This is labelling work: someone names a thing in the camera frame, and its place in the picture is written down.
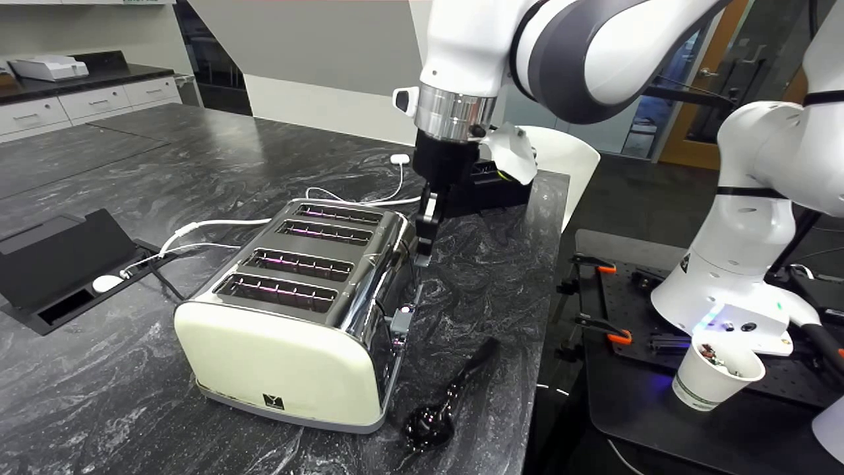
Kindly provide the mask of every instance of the spoon handle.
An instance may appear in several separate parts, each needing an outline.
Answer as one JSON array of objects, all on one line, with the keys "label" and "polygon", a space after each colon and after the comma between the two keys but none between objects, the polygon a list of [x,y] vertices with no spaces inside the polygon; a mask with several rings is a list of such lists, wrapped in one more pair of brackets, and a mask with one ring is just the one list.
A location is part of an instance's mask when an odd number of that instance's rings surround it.
[{"label": "spoon handle", "polygon": [[501,346],[500,342],[493,337],[487,338],[484,343],[475,350],[474,355],[463,365],[463,369],[449,383],[450,391],[460,391],[463,385],[478,373],[497,352]]}]

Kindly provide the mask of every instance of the paper cup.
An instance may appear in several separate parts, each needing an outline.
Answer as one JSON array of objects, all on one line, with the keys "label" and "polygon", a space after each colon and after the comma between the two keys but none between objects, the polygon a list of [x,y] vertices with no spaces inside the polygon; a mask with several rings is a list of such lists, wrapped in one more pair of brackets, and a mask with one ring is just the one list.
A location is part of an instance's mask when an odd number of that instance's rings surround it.
[{"label": "paper cup", "polygon": [[[730,373],[738,371],[740,376],[723,373],[701,355],[700,348],[708,344],[715,350],[718,359],[723,360]],[[765,376],[765,365],[727,333],[699,331],[691,337],[691,346],[686,352],[671,387],[674,394],[687,406],[698,411],[711,411],[718,404],[739,392],[749,383]]]}]

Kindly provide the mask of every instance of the marble countertop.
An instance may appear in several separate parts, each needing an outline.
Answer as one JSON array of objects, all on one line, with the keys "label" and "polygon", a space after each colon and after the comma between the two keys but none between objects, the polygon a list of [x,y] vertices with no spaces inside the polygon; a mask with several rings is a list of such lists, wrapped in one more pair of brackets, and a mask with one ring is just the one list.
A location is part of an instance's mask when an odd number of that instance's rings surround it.
[{"label": "marble countertop", "polygon": [[91,70],[88,76],[62,81],[42,81],[39,79],[18,78],[15,86],[0,87],[0,106],[14,102],[32,101],[43,97],[100,89],[113,85],[124,85],[146,79],[172,76],[173,70],[154,68],[142,64],[126,64],[120,68]]},{"label": "marble countertop", "polygon": [[[60,162],[34,188],[0,189],[3,234],[105,207],[131,237],[163,243],[190,221],[273,216],[308,186],[346,199],[390,194],[398,170],[387,158],[411,151],[182,105],[51,134],[65,135],[15,141],[0,155],[0,167],[27,150]],[[129,152],[113,152],[121,142]],[[409,175],[400,198],[419,192]],[[206,400],[173,331],[176,303],[151,276],[48,336],[0,314],[0,474],[520,474],[567,184],[541,172],[527,205],[442,227],[394,403],[374,434],[304,429]],[[181,242],[242,244],[254,232],[222,227]],[[163,273],[189,293],[230,252],[191,253]],[[402,421],[439,399],[486,336],[501,340],[500,356],[470,387],[454,439],[410,455]]]}]

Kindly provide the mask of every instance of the cream toaster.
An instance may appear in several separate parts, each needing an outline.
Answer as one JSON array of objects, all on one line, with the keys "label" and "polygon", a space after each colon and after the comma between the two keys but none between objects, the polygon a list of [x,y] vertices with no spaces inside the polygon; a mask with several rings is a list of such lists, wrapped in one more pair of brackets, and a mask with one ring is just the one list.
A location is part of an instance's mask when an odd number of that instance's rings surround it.
[{"label": "cream toaster", "polygon": [[285,422],[378,429],[419,298],[414,245],[393,211],[291,201],[176,308],[199,390]]}]

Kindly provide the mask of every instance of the black spoon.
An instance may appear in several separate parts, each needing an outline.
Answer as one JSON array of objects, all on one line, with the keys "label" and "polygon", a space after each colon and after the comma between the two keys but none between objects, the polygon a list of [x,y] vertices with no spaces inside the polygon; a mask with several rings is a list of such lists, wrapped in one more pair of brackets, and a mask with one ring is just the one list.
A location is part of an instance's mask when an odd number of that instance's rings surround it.
[{"label": "black spoon", "polygon": [[474,355],[463,365],[460,373],[448,383],[446,398],[434,406],[420,406],[414,409],[404,422],[403,432],[414,451],[430,450],[445,444],[454,435],[455,407],[463,388],[469,379],[477,374],[484,364],[498,352],[500,343],[495,338],[486,341],[475,350]]}]

